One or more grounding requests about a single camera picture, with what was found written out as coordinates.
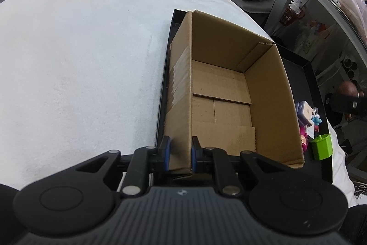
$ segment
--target white tablecloth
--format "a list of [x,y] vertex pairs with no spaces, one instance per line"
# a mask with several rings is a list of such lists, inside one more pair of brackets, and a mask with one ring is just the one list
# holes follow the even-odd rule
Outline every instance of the white tablecloth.
[[20,189],[110,149],[154,144],[174,9],[269,38],[230,0],[0,4],[1,184]]

